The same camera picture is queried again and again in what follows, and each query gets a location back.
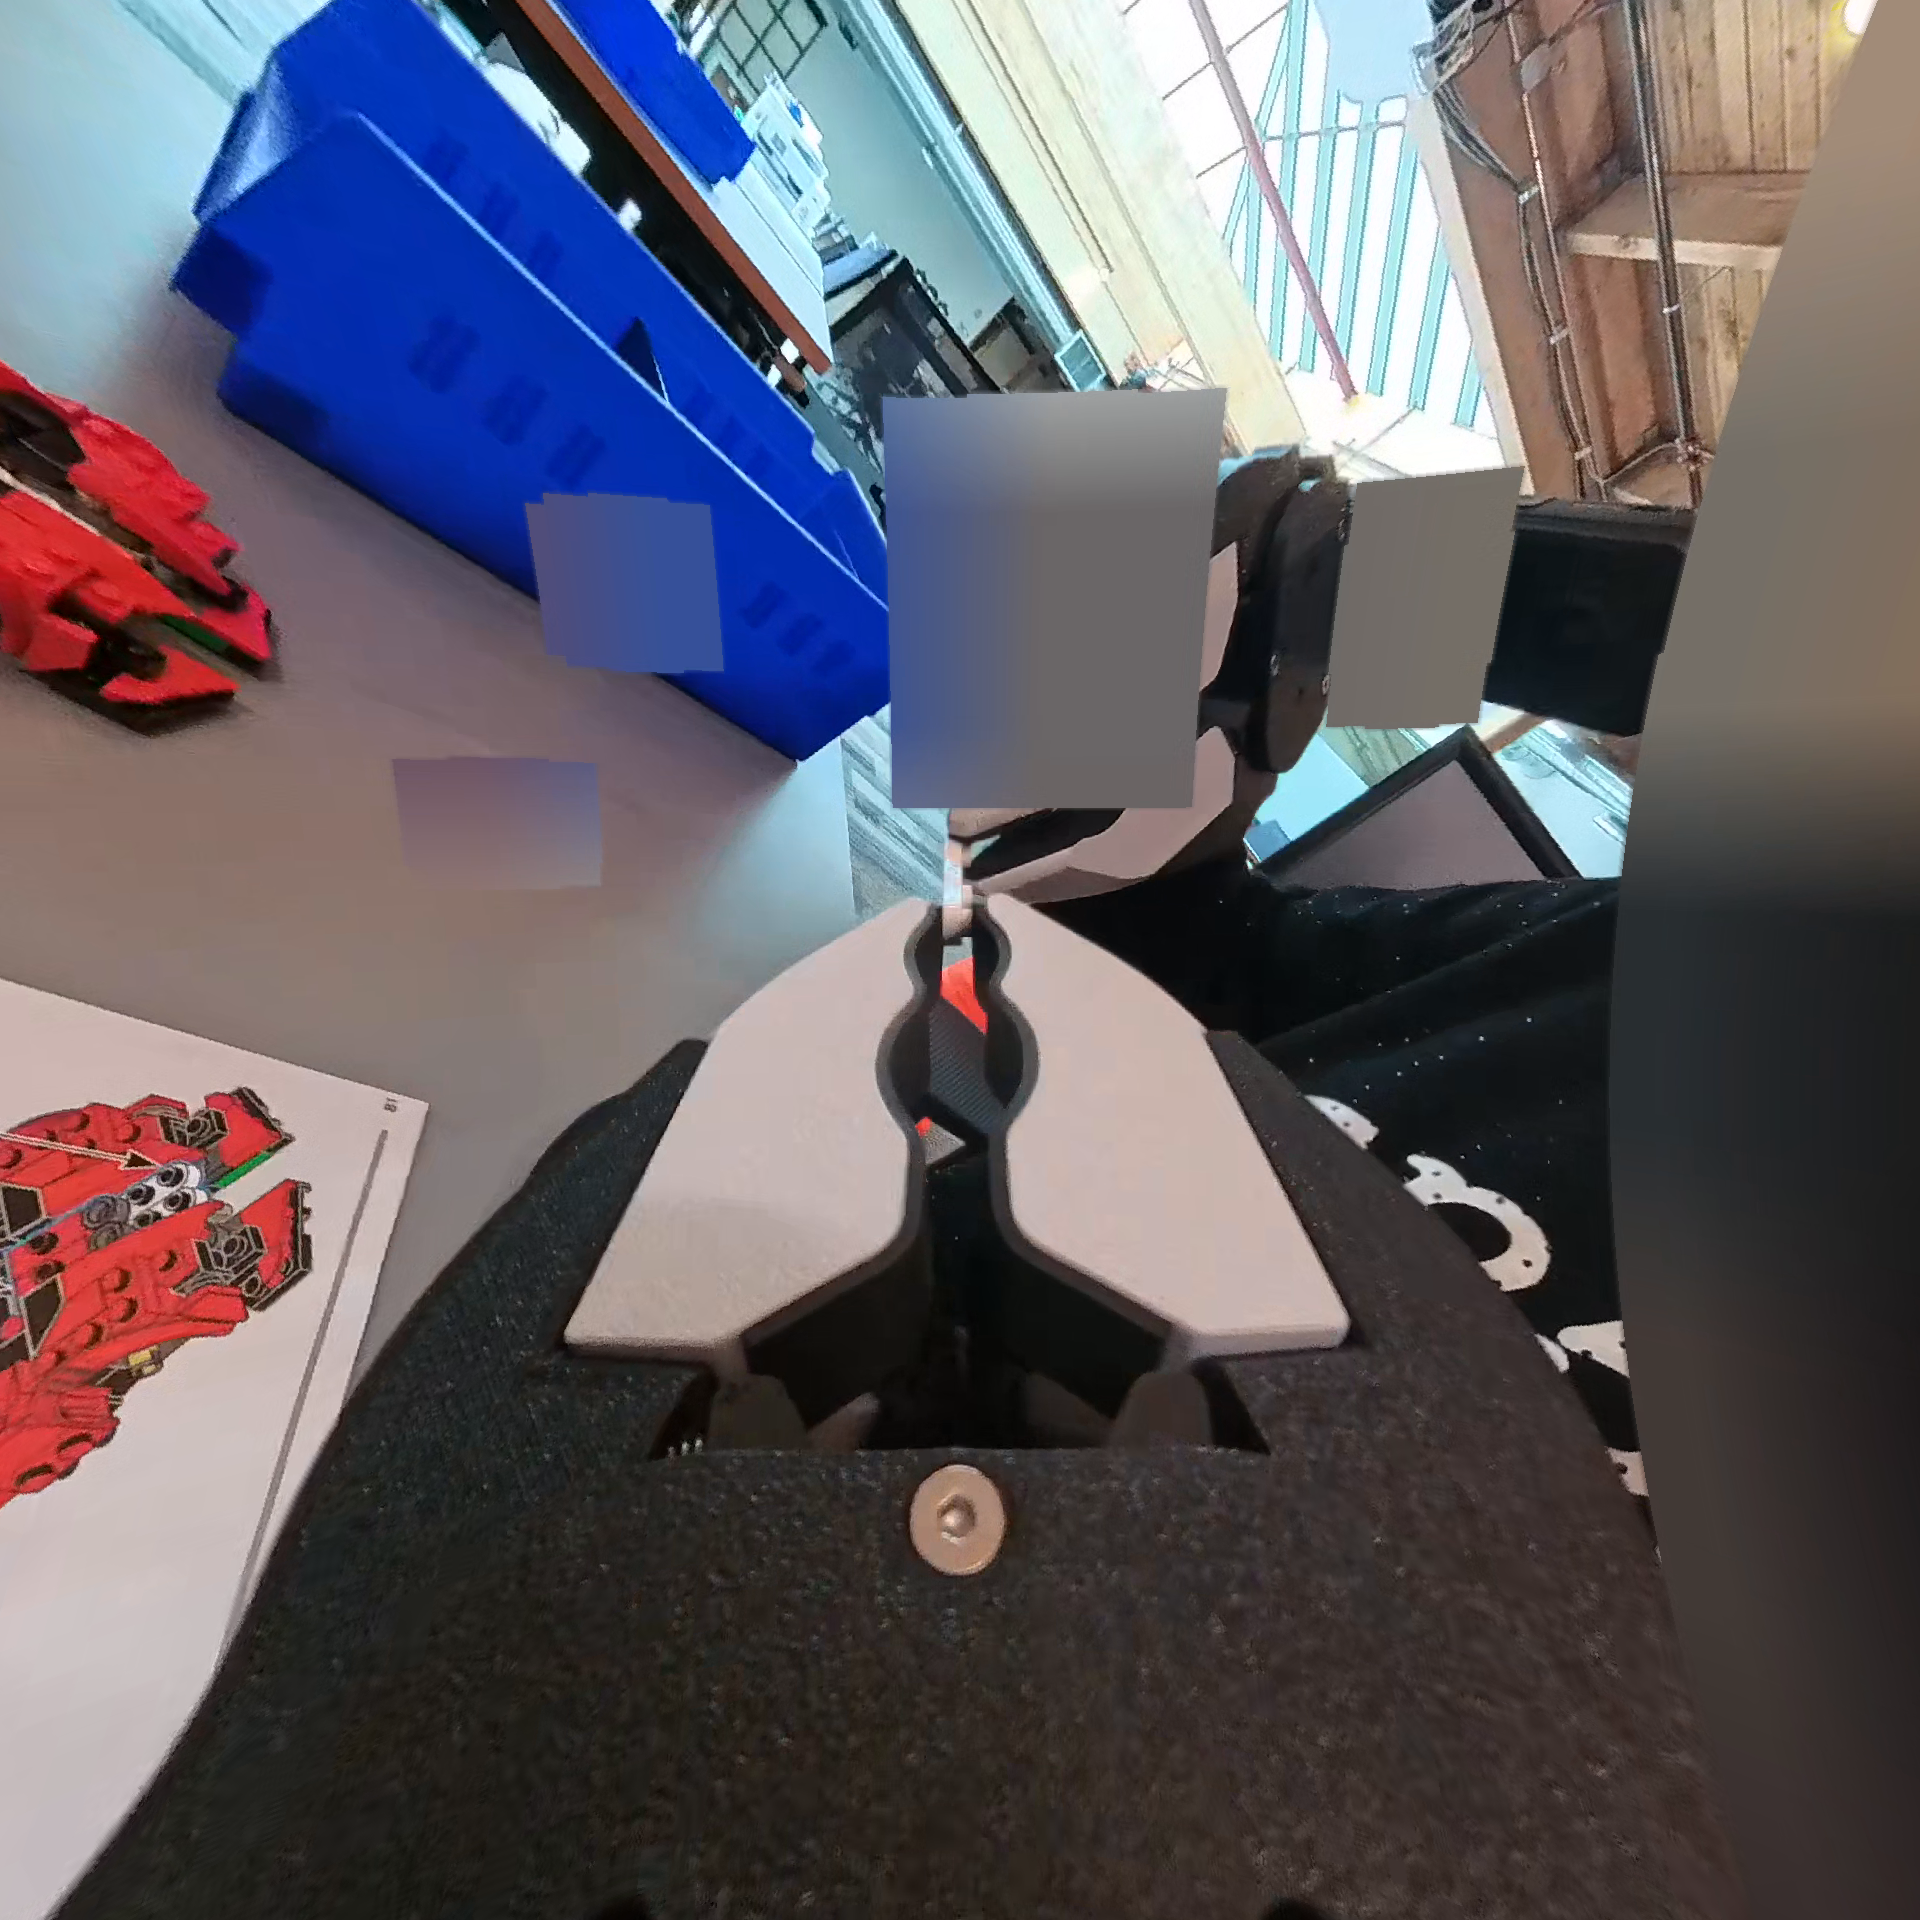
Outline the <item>person's black printed clothing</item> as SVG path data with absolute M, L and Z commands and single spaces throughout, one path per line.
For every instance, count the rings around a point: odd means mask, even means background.
M 1617 1263 L 1619 879 L 1317 890 L 1223 855 L 1044 913 L 1253 1046 L 1460 1238 L 1651 1526 Z

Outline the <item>brick car instruction booklet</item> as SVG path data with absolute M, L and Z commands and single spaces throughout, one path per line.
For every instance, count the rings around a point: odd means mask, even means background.
M 3 991 L 3 1915 L 196 1710 L 329 1438 L 425 1104 Z

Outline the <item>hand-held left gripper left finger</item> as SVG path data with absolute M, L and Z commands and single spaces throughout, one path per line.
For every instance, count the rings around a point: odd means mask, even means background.
M 906 1249 L 916 1139 L 883 1051 L 941 937 L 939 905 L 895 905 L 720 1023 L 567 1320 L 571 1351 L 746 1362 Z

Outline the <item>blue plastic storage bin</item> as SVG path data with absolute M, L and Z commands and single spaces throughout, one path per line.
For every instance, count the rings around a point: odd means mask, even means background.
M 340 218 L 269 211 L 244 238 L 243 199 L 345 121 L 396 146 L 397 183 L 353 183 Z M 397 241 L 396 292 L 452 295 L 468 280 L 465 320 L 506 320 L 509 288 L 540 287 L 884 598 L 884 539 L 856 478 L 419 6 L 327 6 L 283 36 L 231 112 L 195 220 L 177 288 L 236 338 L 289 270 L 344 291 L 351 243 L 380 232 Z
M 365 116 L 233 123 L 196 223 L 175 288 L 231 335 L 228 414 L 523 592 L 549 497 L 704 507 L 722 663 L 674 684 L 794 761 L 887 704 L 852 563 Z

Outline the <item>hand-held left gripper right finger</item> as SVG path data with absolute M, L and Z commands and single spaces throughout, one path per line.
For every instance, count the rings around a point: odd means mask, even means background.
M 983 1002 L 1015 1034 L 1004 1204 L 1028 1258 L 1089 1283 L 1171 1361 L 1313 1353 L 1352 1318 L 1208 1030 L 1021 902 L 977 915 Z

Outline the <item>black metal cart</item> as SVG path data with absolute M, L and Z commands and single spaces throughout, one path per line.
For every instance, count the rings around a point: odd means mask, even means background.
M 851 436 L 874 459 L 880 458 L 883 406 L 890 399 L 1004 393 L 919 270 L 899 252 L 879 256 L 840 291 L 852 295 L 852 305 L 833 320 L 833 369 L 823 382 Z

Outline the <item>black framed screen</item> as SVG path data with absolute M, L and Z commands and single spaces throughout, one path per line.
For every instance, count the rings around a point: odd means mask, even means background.
M 1473 728 L 1455 730 L 1256 870 L 1307 890 L 1386 892 L 1578 879 Z

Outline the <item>red brick toy car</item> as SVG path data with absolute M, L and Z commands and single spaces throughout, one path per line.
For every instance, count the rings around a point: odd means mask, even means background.
M 231 706 L 279 666 L 273 611 L 149 439 L 3 367 L 3 646 L 123 730 Z

